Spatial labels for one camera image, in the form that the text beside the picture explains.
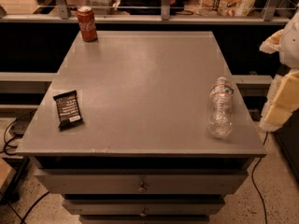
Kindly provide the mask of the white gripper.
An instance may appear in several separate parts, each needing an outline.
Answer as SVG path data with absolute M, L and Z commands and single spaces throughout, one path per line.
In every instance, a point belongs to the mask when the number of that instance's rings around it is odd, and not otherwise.
M 268 54 L 279 51 L 281 63 L 299 68 L 299 12 L 283 30 L 270 35 L 261 44 L 260 51 Z M 299 108 L 299 70 L 291 69 L 285 76 L 275 75 L 266 98 L 260 127 L 266 132 L 275 132 Z

